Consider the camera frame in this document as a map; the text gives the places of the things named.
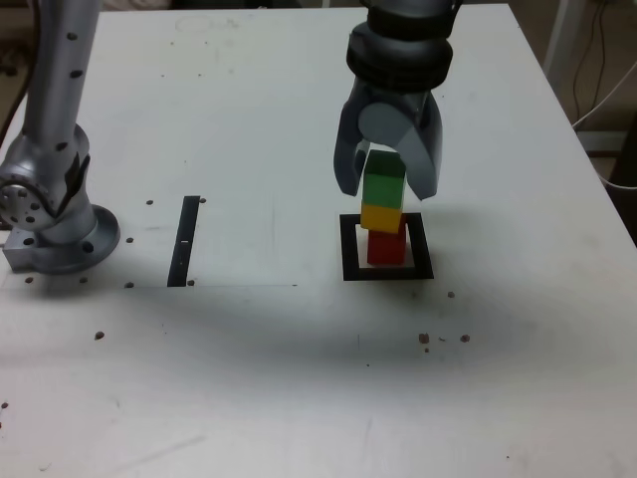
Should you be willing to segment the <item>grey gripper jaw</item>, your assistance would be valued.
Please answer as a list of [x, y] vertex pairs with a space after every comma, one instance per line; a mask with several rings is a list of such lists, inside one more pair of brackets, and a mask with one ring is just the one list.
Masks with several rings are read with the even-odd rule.
[[363, 81], [355, 81], [343, 105], [333, 155], [333, 170], [342, 193], [355, 196], [369, 149], [358, 126], [359, 115], [369, 104], [369, 91]]
[[442, 121], [430, 93], [398, 95], [375, 91], [358, 116], [364, 139], [395, 150], [418, 199], [437, 193], [442, 162]]

